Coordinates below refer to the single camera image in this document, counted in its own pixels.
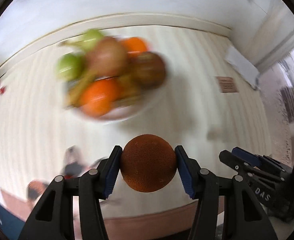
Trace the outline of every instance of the orange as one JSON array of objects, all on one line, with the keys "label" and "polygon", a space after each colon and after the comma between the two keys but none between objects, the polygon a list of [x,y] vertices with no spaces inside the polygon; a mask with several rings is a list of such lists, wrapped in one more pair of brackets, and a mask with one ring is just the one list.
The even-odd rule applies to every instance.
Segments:
[{"label": "orange", "polygon": [[120,94],[116,78],[97,80],[81,95],[80,104],[85,114],[99,117],[112,110],[112,103],[119,99]]},{"label": "orange", "polygon": [[120,43],[126,48],[129,57],[135,57],[142,52],[148,51],[146,42],[138,37],[124,39]]}]

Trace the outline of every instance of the pear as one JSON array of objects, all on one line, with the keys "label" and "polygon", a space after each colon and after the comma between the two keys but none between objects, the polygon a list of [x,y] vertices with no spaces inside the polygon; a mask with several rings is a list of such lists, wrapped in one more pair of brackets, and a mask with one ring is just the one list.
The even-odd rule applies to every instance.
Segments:
[{"label": "pear", "polygon": [[87,67],[95,69],[101,77],[119,76],[128,65],[126,49],[115,38],[108,36],[86,53],[85,59]]},{"label": "pear", "polygon": [[74,46],[83,50],[84,52],[91,51],[97,44],[98,41],[104,38],[104,35],[100,30],[89,29],[79,36],[78,41],[62,41],[61,46]]}]

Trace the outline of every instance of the kiwi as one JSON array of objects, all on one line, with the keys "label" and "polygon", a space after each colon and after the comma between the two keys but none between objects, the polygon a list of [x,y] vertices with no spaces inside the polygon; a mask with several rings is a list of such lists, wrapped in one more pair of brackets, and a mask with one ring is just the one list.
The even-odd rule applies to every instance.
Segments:
[{"label": "kiwi", "polygon": [[143,52],[133,59],[134,79],[144,89],[160,87],[166,79],[166,65],[154,52]]}]

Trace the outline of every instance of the wall molding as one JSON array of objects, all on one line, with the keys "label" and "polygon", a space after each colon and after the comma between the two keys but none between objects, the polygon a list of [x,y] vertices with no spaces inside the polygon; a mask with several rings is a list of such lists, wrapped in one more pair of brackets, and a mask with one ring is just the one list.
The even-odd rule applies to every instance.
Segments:
[{"label": "wall molding", "polygon": [[182,27],[188,29],[195,29],[210,33],[215,33],[221,36],[229,37],[231,29],[209,22],[206,20],[198,19],[195,17],[164,14],[164,13],[124,13],[106,15],[101,17],[95,17],[92,19],[76,22],[67,26],[64,26],[58,30],[48,33],[47,35],[38,38],[32,43],[28,44],[5,62],[0,65],[0,78],[19,61],[35,53],[36,51],[60,42],[62,40],[75,37],[89,28],[97,29],[110,29],[126,26],[140,26],[140,25],[165,25],[173,27]]},{"label": "wall molding", "polygon": [[267,71],[272,67],[278,60],[283,59],[291,50],[294,49],[294,30],[270,53],[262,58],[255,67],[260,73]]}]

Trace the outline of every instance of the screw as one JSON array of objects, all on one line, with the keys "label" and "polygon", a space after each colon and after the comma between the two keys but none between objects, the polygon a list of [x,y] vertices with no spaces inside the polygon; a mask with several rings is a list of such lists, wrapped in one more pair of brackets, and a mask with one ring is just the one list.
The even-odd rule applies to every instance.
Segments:
[{"label": "screw", "polygon": [[208,171],[207,169],[201,169],[201,170],[200,170],[200,173],[201,173],[202,175],[208,175],[208,174],[209,174],[209,171]]},{"label": "screw", "polygon": [[234,176],[234,179],[235,179],[236,181],[238,181],[238,182],[243,181],[243,178],[242,178],[242,176],[240,176],[240,175],[236,175],[236,176]]},{"label": "screw", "polygon": [[61,182],[63,180],[63,178],[64,177],[62,175],[58,175],[58,176],[55,177],[55,181],[56,182]]},{"label": "screw", "polygon": [[97,169],[91,169],[89,170],[88,172],[90,175],[96,175],[98,173],[98,170]]}]

